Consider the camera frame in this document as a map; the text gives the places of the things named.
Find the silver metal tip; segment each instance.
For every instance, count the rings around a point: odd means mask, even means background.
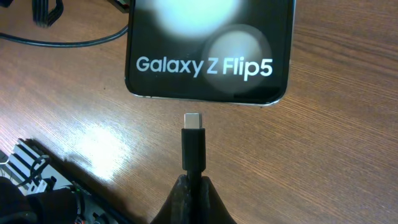
[[[201,114],[187,113],[184,116],[185,129],[200,129],[201,128]]]

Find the brown wood tabletop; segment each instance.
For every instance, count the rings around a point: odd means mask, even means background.
[[[104,0],[64,4],[43,29],[14,1],[0,32],[67,42],[127,24]],[[205,174],[238,223],[398,223],[397,15],[397,0],[298,1],[289,89],[268,108],[131,95],[126,36],[83,49],[0,40],[0,148],[34,138],[150,222],[183,173],[183,114],[201,112]]]

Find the black screen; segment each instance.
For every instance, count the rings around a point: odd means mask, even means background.
[[[126,85],[141,96],[266,105],[286,91],[293,0],[137,0]]]

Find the wooden surface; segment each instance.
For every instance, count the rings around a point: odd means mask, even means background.
[[[210,176],[238,223],[398,223],[398,1],[300,0],[290,87],[256,108],[132,96],[126,39],[85,49],[0,40],[0,148],[35,138],[147,222],[182,173],[183,114],[202,112]],[[30,1],[0,32],[88,40],[125,26],[106,1],[65,1],[48,30]]]

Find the wooden table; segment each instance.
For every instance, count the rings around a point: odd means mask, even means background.
[[[50,29],[30,10],[0,9],[0,32],[88,40],[127,23],[106,1],[65,1]],[[298,1],[288,94],[263,109],[132,96],[126,36],[0,40],[0,148],[37,139],[149,222],[183,173],[183,114],[202,112],[205,173],[238,223],[398,223],[397,13],[397,0]]]

